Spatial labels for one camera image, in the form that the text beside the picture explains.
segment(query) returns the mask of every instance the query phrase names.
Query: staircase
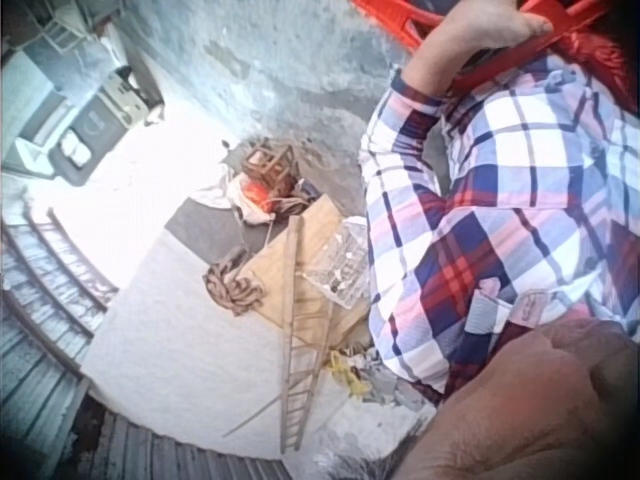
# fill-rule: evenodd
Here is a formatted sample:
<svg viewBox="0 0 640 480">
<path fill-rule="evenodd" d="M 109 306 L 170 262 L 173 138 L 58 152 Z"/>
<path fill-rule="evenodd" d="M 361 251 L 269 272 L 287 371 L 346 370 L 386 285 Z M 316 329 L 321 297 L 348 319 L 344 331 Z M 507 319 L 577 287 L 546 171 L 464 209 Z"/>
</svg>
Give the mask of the staircase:
<svg viewBox="0 0 640 480">
<path fill-rule="evenodd" d="M 117 289 L 57 221 L 35 222 L 26 204 L 22 220 L 2 222 L 3 297 L 17 316 L 30 321 L 36 338 L 79 371 Z"/>
<path fill-rule="evenodd" d="M 31 335 L 28 320 L 14 307 L 3 302 L 2 447 L 27 478 L 47 478 L 89 383 Z"/>
</svg>

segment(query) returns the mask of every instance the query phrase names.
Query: red plastic stool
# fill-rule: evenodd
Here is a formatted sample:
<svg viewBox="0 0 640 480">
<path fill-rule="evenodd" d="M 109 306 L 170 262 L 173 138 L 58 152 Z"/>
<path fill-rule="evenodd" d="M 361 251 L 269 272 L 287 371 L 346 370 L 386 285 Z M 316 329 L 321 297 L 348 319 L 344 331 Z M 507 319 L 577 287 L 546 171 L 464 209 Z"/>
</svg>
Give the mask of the red plastic stool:
<svg viewBox="0 0 640 480">
<path fill-rule="evenodd" d="M 422 39 L 444 18 L 425 12 L 406 0 L 352 1 L 411 51 L 417 49 Z M 624 108 L 637 111 L 636 89 L 632 88 L 633 80 L 628 78 L 617 45 L 604 37 L 579 32 L 609 11 L 606 1 L 578 0 L 565 9 L 557 0 L 530 0 L 521 11 L 549 19 L 554 31 L 505 49 L 472 70 L 464 72 L 453 82 L 452 89 L 455 92 L 468 93 L 502 72 L 525 65 L 544 49 L 553 46 L 557 53 L 569 61 L 584 64 L 611 90 Z"/>
</svg>

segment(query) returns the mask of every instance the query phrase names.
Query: wooden board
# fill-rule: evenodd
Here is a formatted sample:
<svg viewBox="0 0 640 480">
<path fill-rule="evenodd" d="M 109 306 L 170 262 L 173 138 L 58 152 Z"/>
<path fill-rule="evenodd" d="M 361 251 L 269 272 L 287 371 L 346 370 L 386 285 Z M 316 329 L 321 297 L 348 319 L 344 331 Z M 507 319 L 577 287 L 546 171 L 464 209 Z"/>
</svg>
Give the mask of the wooden board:
<svg viewBox="0 0 640 480">
<path fill-rule="evenodd" d="M 343 217 L 326 195 L 311 205 L 302 214 L 302 217 L 302 230 L 298 243 L 298 270 L 304 272 L 305 268 L 308 268 L 322 247 L 338 230 Z M 262 282 L 267 293 L 262 300 L 262 306 L 256 308 L 256 311 L 279 327 L 282 327 L 283 322 L 282 269 L 284 267 L 286 237 L 285 230 L 264 250 L 249 260 L 240 272 L 240 276 L 253 274 Z M 299 277 L 297 281 L 299 282 L 297 290 L 302 292 L 304 298 L 318 299 L 318 302 L 308 303 L 308 311 L 312 311 L 314 308 L 326 309 L 326 306 L 322 306 L 322 302 L 320 302 L 325 298 L 320 290 L 304 278 Z M 353 327 L 367 315 L 368 311 L 369 304 L 364 299 L 359 300 L 350 310 L 336 305 L 335 328 L 331 332 L 329 344 L 331 346 L 339 344 Z M 313 343 L 314 332 L 303 332 L 299 338 L 306 343 Z"/>
</svg>

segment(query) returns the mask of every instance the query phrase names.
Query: wall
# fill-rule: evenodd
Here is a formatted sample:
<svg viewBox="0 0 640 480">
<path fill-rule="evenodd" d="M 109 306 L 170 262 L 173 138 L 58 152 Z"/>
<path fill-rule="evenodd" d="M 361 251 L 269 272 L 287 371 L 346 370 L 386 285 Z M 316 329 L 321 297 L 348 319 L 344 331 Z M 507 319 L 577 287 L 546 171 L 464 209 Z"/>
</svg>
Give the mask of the wall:
<svg viewBox="0 0 640 480">
<path fill-rule="evenodd" d="M 132 0 L 119 21 L 239 137 L 277 136 L 351 167 L 404 49 L 348 0 Z"/>
</svg>

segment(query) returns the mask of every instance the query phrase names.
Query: white floor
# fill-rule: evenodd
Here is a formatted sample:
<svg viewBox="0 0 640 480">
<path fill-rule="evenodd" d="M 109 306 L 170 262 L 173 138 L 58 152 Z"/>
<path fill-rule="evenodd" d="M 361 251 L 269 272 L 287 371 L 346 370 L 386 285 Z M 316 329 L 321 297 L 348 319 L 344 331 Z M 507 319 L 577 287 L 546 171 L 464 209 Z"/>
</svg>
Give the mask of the white floor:
<svg viewBox="0 0 640 480">
<path fill-rule="evenodd" d="M 279 403 L 223 435 L 279 394 L 282 332 L 257 314 L 234 318 L 214 304 L 201 279 L 206 269 L 163 230 L 107 312 L 83 371 L 109 407 L 157 433 L 224 453 L 279 458 Z M 323 376 L 303 447 L 285 461 L 293 478 L 321 478 L 302 474 L 316 468 L 319 455 L 385 455 L 417 418 L 402 407 L 349 400 Z"/>
</svg>

